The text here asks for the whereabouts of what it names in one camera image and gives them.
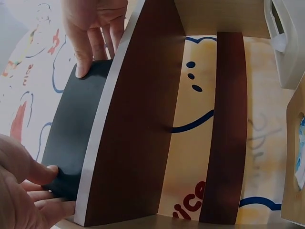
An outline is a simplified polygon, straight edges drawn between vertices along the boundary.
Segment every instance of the wooden divider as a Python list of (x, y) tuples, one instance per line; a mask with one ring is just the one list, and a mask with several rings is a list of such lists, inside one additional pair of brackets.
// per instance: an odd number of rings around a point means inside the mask
[(76, 223), (94, 226), (158, 212), (184, 41), (174, 1), (139, 0), (93, 123)]
[(200, 222), (235, 224), (244, 178), (246, 140), (243, 34), (218, 32), (213, 132)]
[(300, 190), (295, 166), (300, 150), (299, 130), (305, 114), (305, 79), (298, 85), (287, 106), (287, 161), (282, 218), (305, 226), (305, 189)]

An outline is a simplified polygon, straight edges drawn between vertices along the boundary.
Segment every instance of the black foam sheet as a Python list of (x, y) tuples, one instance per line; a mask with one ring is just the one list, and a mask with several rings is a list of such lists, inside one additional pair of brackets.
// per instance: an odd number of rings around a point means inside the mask
[(57, 165), (57, 178), (44, 188), (56, 197), (76, 200), (81, 171), (97, 107), (112, 60), (93, 62), (88, 74), (75, 77), (76, 66), (59, 102), (42, 158)]

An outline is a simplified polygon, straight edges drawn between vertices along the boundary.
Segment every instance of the cartoon drawing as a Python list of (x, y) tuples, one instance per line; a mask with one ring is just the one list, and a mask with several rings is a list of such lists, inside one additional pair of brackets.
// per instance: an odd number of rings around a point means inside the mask
[(37, 10), (37, 21), (38, 23), (48, 23), (50, 24), (51, 20), (50, 20), (50, 15), (52, 13), (51, 7), (49, 4), (47, 3), (42, 3), (38, 5), (38, 10)]
[(17, 112), (13, 114), (13, 121), (10, 128), (10, 136), (19, 142), (22, 142), (22, 133), (24, 128), (28, 127), (32, 116), (32, 105), (34, 95), (27, 91), (20, 99), (20, 105)]
[(26, 49), (25, 58), (37, 56), (46, 49), (48, 41), (44, 38), (50, 32), (51, 12), (49, 4), (42, 3), (38, 5), (37, 28), (30, 35), (30, 46)]
[(65, 35), (53, 62), (52, 85), (56, 93), (63, 93), (75, 63), (74, 50)]

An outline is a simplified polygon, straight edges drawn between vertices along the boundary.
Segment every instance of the colorful doodle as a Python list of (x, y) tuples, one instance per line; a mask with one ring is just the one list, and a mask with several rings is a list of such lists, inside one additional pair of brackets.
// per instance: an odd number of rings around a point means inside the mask
[(20, 143), (22, 141), (22, 125), (23, 125), (23, 118), (24, 118), (26, 105), (27, 102), (25, 101), (24, 104), (19, 106), (16, 113), (16, 117), (13, 120), (10, 128), (10, 136), (15, 138)]
[(48, 50), (48, 53), (53, 55), (56, 48), (59, 46), (59, 43), (60, 43), (59, 29), (57, 29), (56, 34), (53, 36), (53, 46)]
[(22, 83), (23, 86), (26, 86), (27, 80), (28, 80), (28, 77), (29, 77), (29, 74), (30, 74), (31, 69), (33, 68), (33, 66), (34, 66), (34, 64), (30, 64), (30, 65), (28, 66), (28, 69), (27, 69), (27, 71), (26, 71), (26, 73), (25, 73), (25, 77), (23, 78), (23, 83)]
[(10, 78), (12, 78), (13, 74), (11, 73), (11, 70), (15, 70), (17, 66), (16, 63), (9, 61), (1, 76), (8, 77), (10, 75)]
[(34, 95), (33, 93), (30, 93), (29, 91), (25, 92), (21, 99), (20, 99), (20, 102), (22, 101), (26, 101), (30, 104), (30, 107), (29, 107), (29, 115), (28, 115), (28, 123), (27, 123), (27, 127), (29, 127), (29, 124), (30, 124), (30, 121), (31, 121), (31, 118), (32, 118), (32, 111), (33, 111), (33, 102), (34, 102)]

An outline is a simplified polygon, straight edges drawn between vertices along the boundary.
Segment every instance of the cartoon face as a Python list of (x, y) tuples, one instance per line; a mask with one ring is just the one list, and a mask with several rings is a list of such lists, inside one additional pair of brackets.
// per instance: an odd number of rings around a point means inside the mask
[(203, 192), (208, 167), (215, 82), (215, 37), (187, 38), (158, 212), (161, 215), (199, 219), (202, 195), (198, 193)]
[(53, 63), (52, 85), (56, 93), (63, 93), (76, 59), (70, 41), (66, 38), (62, 43)]

